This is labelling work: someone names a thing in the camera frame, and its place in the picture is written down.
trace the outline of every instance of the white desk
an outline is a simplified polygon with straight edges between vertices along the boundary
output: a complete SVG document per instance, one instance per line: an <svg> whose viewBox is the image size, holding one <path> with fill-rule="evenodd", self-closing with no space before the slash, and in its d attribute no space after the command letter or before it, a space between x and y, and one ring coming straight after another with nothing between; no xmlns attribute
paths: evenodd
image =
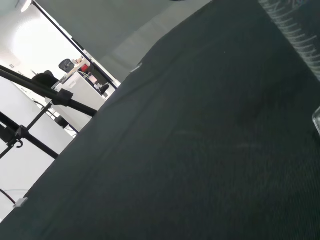
<svg viewBox="0 0 320 240"><path fill-rule="evenodd" d="M65 89L73 93L73 100L95 110L99 110L106 102L78 72L71 76L64 84L59 84L55 88L56 91L60 91L61 89ZM45 101L49 103L51 100L46 98ZM80 132L91 120L90 116L70 107L54 105L52 108L78 132Z"/></svg>

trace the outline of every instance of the red object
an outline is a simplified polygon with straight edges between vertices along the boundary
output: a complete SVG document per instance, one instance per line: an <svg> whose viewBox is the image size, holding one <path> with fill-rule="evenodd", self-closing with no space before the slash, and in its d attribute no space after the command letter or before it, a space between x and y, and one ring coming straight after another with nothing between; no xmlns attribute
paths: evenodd
<svg viewBox="0 0 320 240"><path fill-rule="evenodd" d="M87 64L81 67L81 72L85 73L88 70L89 66Z"/></svg>

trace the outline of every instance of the black fabric backdrop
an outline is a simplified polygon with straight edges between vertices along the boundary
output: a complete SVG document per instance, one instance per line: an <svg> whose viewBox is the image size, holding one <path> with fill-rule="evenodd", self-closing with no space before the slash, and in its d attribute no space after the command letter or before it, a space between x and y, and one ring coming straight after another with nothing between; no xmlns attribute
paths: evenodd
<svg viewBox="0 0 320 240"><path fill-rule="evenodd" d="M320 83L262 8L216 0L142 62L0 238L319 239Z"/></svg>

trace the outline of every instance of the light stand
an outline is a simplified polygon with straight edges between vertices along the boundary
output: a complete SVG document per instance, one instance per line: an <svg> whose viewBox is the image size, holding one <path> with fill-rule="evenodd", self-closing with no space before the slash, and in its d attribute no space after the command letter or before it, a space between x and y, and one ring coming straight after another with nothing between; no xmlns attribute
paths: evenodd
<svg viewBox="0 0 320 240"><path fill-rule="evenodd" d="M19 126L9 117L0 112L0 122L6 125L6 127L0 125L0 138L6 143L8 146L7 149L0 154L0 159L2 159L11 149L14 148L16 143L20 143L21 145L17 148L22 148L24 143L21 139L27 139L30 143L44 151L50 157L56 159L59 157L55 151L49 148L47 145L43 144L37 138L29 133L29 130L36 124L36 122L47 112L47 110L52 106L52 102L50 102L41 112L40 114L30 123L28 127Z"/></svg>
<svg viewBox="0 0 320 240"><path fill-rule="evenodd" d="M18 84L24 88L30 89L36 94L51 99L54 105L63 105L65 107L70 107L75 109L81 113L89 115L93 117L97 110L88 107L80 102L72 100L73 93L62 89L60 92L56 92L50 88L43 87L39 84L35 84L30 79L25 76L21 76L20 74L11 71L0 65L0 77L10 80L11 82Z"/></svg>
<svg viewBox="0 0 320 240"><path fill-rule="evenodd" d="M0 112L0 122L3 123L6 127L0 125L0 139L7 143L8 148L0 154L0 159L3 158L14 146L16 143L21 145L17 148L23 146L21 139L27 139L30 143L44 151L50 157L56 159L59 155L50 149L47 145L43 144L37 138L29 133L29 130L37 123L37 121L46 114L47 110L51 108L52 105L63 105L65 107L73 108L81 113L93 117L97 111L91 107L88 107L82 103L79 103L75 100L72 100L73 93L62 89L60 92L56 92L50 88L44 87L40 84L37 84L25 76L22 76L10 69L7 69L0 65L0 77L3 77L13 83L16 83L22 87L30 89L36 94L49 98L52 100L40 113L39 115L30 123L28 127L18 125L16 122L11 120L9 117Z"/></svg>

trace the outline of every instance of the office chair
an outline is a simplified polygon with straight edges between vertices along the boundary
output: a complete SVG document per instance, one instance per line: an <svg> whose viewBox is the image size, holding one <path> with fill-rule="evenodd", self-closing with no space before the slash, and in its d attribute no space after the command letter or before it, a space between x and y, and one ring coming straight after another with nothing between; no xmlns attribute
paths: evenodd
<svg viewBox="0 0 320 240"><path fill-rule="evenodd" d="M75 65L72 63L70 59L66 59L59 64L59 68L68 74L71 72L72 69L75 68Z"/></svg>

